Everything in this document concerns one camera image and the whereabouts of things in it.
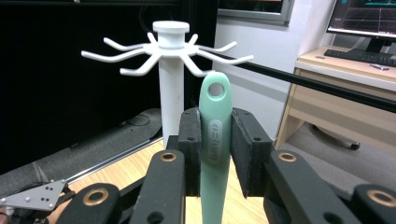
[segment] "wooden table surface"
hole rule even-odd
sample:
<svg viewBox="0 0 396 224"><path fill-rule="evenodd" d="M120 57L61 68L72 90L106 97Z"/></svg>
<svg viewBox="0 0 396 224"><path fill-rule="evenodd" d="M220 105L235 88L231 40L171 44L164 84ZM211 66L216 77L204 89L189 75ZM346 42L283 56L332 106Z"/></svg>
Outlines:
<svg viewBox="0 0 396 224"><path fill-rule="evenodd" d="M146 174L152 155L160 150L163 150L163 141L143 148L96 173L85 176L70 184L69 188L79 192L94 183L111 183L119 189L123 189ZM243 197L235 167L231 163L222 223L268 223L262 203L263 198L245 199ZM61 204L52 212L49 216L49 223L56 223L66 205L67 203ZM186 223L202 223L200 198L186 198Z"/></svg>

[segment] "white pole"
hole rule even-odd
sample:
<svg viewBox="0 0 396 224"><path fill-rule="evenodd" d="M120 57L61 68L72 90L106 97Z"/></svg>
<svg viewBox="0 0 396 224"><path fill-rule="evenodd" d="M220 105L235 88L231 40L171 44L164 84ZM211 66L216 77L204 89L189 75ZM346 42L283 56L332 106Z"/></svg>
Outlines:
<svg viewBox="0 0 396 224"><path fill-rule="evenodd" d="M184 49L185 34L190 30L186 22L155 21L153 30L158 33L160 49ZM161 57L159 60L161 116L163 143L169 135L178 135L180 116L184 111L184 63L177 57Z"/></svg>

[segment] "wheel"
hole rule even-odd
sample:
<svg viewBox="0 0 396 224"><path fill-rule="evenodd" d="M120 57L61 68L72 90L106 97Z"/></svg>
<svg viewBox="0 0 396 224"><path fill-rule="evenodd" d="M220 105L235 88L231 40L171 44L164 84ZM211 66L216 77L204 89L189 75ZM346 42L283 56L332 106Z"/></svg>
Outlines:
<svg viewBox="0 0 396 224"><path fill-rule="evenodd" d="M350 149L352 150L358 150L361 147L360 143L353 143L352 145L350 145Z"/></svg>

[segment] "desk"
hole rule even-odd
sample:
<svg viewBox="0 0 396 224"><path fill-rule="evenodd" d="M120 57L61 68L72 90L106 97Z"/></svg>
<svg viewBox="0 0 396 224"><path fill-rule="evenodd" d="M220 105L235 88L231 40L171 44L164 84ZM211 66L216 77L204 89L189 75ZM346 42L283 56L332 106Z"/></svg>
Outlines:
<svg viewBox="0 0 396 224"><path fill-rule="evenodd" d="M380 71L368 63L323 56L329 48L348 50L324 47L309 52L298 58L295 75L396 101L396 68ZM276 148L305 121L396 155L396 114L294 84L290 87Z"/></svg>
<svg viewBox="0 0 396 224"><path fill-rule="evenodd" d="M152 155L163 150L163 141L146 147L106 168L88 175L72 184L69 188L75 192L94 184L111 183L123 189L146 174ZM242 195L233 163L230 166L226 203L224 205L223 223L268 223L263 210L262 198L247 198ZM58 216L66 206L61 204L49 216L49 223L56 223ZM186 198L186 223L202 223L201 203L199 198Z"/></svg>

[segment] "desk top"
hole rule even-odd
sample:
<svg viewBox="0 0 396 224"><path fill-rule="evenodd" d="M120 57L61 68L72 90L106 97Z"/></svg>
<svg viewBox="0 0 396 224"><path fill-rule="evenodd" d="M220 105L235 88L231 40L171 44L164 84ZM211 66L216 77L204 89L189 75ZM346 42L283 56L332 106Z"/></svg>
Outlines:
<svg viewBox="0 0 396 224"><path fill-rule="evenodd" d="M146 174L152 155L160 150L163 150L163 141L108 165L104 169L70 184L69 188L79 192L94 183L110 183L119 189L124 189ZM49 216L50 224L56 223L66 205L67 203L61 204ZM202 223L200 198L186 198L186 223ZM245 199L243 197L233 163L230 165L222 223L268 223L263 210L263 198Z"/></svg>
<svg viewBox="0 0 396 224"><path fill-rule="evenodd" d="M396 91L396 67L390 67L388 71L381 71L373 68L369 63L327 57L324 56L324 52L327 49L349 51L349 49L339 47L323 47L316 49L300 56L296 62L296 68L357 82L383 90Z"/></svg>

